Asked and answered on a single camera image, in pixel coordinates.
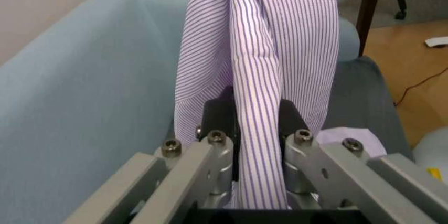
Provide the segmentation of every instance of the purple striped fabric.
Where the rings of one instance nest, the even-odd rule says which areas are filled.
[[[280,98],[313,133],[325,120],[339,46],[336,0],[189,0],[175,132],[195,141],[204,102],[234,86],[241,127],[232,205],[287,208],[277,137]]]

